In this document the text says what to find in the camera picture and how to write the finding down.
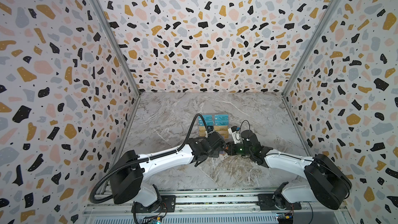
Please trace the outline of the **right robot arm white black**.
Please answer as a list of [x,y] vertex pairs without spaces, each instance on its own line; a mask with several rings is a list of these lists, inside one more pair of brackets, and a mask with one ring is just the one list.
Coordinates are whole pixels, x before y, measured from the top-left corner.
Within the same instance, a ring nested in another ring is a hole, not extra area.
[[251,130],[242,131],[237,126],[229,128],[228,133],[233,138],[226,145],[229,156],[248,158],[259,166],[300,177],[298,181],[282,183],[274,192],[272,202],[277,209],[298,202],[319,202],[337,210],[349,197],[352,183],[326,155],[304,157],[281,152],[261,145]]

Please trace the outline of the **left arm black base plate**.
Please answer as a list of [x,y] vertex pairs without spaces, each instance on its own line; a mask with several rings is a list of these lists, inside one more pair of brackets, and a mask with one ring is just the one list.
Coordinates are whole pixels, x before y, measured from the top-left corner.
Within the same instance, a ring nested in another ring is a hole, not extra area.
[[143,206],[140,203],[134,203],[132,206],[132,213],[173,213],[176,206],[175,195],[161,195],[159,200],[156,200],[153,204],[148,207]]

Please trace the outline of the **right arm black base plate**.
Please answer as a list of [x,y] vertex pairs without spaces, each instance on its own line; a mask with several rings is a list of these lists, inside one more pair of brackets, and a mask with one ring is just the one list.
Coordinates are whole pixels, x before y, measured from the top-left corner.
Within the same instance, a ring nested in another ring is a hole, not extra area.
[[258,194],[257,206],[262,211],[295,211],[301,210],[299,203],[289,203],[282,195]]

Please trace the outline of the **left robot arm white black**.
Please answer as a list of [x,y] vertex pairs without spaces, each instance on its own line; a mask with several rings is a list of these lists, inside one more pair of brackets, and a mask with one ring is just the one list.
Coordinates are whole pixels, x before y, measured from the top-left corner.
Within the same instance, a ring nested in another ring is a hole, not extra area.
[[227,147],[218,132],[205,137],[189,138],[184,145],[162,152],[137,155],[126,152],[112,168],[110,187],[115,204],[134,201],[147,209],[154,209],[162,202],[156,185],[148,185],[144,180],[154,174],[173,167],[193,163],[196,167],[208,158],[217,158]]

